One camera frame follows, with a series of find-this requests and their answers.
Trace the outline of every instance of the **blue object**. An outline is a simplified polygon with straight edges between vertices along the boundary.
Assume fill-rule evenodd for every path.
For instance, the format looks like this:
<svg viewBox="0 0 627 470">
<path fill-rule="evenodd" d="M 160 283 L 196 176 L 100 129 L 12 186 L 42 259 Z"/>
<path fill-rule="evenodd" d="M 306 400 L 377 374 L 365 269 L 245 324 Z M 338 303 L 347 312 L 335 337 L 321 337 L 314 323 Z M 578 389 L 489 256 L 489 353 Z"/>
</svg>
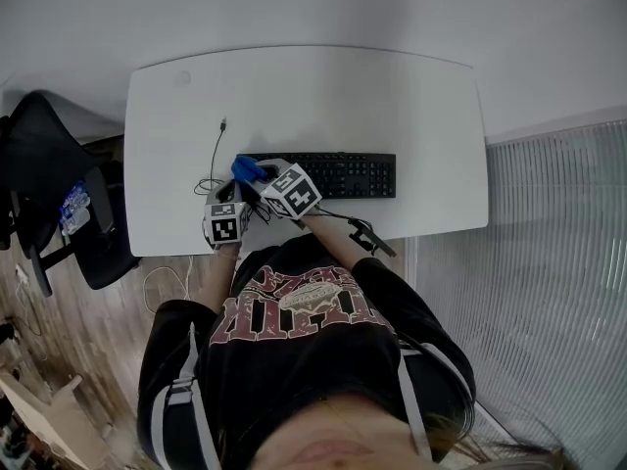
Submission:
<svg viewBox="0 0 627 470">
<path fill-rule="evenodd" d="M 267 178 L 267 172 L 257 165 L 257 161 L 244 155 L 238 155 L 235 158 L 235 162 L 231 165 L 231 171 L 235 181 L 240 183 Z"/>
</svg>

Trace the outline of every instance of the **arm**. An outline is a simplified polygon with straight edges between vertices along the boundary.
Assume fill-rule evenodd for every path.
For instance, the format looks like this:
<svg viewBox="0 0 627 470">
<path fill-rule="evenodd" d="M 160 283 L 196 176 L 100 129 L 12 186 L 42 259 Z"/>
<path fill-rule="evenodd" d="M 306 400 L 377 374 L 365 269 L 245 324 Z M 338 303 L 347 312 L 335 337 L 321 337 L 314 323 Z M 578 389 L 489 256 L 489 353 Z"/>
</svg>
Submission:
<svg viewBox="0 0 627 470">
<path fill-rule="evenodd" d="M 372 258 L 368 251 L 333 224 L 333 221 L 337 222 L 337 219 L 312 214 L 304 215 L 301 221 L 312 231 L 320 244 L 347 270 L 352 271 L 361 259 Z"/>
<path fill-rule="evenodd" d="M 219 314 L 222 304 L 228 298 L 240 248 L 241 244 L 225 244 L 212 255 L 211 267 L 203 280 L 199 303 L 215 314 Z"/>
</svg>

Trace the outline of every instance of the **chair backrest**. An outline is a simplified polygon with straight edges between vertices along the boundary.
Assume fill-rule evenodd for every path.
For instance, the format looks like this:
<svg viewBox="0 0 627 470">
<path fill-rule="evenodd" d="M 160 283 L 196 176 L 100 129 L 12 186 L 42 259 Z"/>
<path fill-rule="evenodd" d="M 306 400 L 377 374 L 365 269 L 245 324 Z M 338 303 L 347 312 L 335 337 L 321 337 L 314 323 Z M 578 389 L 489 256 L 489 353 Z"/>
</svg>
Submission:
<svg viewBox="0 0 627 470">
<path fill-rule="evenodd" d="M 26 95 L 0 135 L 0 186 L 56 209 L 75 183 L 102 161 L 68 133 L 46 99 Z"/>
</svg>

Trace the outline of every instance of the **black keyboard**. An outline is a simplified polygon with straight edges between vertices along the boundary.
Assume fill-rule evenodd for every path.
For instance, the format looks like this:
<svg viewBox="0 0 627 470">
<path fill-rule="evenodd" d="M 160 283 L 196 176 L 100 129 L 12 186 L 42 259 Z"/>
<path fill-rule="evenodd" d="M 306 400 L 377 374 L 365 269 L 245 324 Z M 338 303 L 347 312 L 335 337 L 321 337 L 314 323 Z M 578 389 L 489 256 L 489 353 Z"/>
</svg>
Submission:
<svg viewBox="0 0 627 470">
<path fill-rule="evenodd" d="M 378 153 L 256 153 L 257 161 L 300 165 L 324 199 L 396 197 L 396 155 Z"/>
</svg>

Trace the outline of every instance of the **floor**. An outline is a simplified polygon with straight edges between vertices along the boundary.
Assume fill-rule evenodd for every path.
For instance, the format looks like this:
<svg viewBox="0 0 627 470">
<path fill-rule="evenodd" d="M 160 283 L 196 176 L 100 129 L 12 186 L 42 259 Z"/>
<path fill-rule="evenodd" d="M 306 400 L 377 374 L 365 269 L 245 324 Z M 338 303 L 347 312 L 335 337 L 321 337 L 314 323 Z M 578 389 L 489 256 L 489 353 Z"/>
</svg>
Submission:
<svg viewBox="0 0 627 470">
<path fill-rule="evenodd" d="M 113 424 L 108 438 L 112 456 L 105 468 L 156 468 L 138 448 L 135 438 L 137 384 L 144 347 L 153 319 L 144 306 L 144 277 L 158 266 L 171 266 L 184 279 L 189 258 L 145 258 L 112 286 L 92 291 L 73 258 L 48 270 L 53 296 L 44 299 L 36 285 L 30 262 L 17 240 L 10 251 L 0 253 L 0 318 L 19 317 L 19 343 L 0 346 L 0 365 L 16 366 L 27 388 L 46 401 L 76 374 L 83 378 L 76 391 L 78 401 L 97 427 Z M 49 249 L 61 245 L 55 238 Z M 404 241 L 392 241 L 397 258 L 384 260 L 403 275 Z M 20 287 L 20 264 L 29 285 Z M 209 257 L 194 257 L 189 279 L 190 296 L 198 295 Z M 183 292 L 166 270 L 159 270 L 146 284 L 148 304 L 182 298 Z M 29 326 L 36 334 L 27 329 Z"/>
</svg>

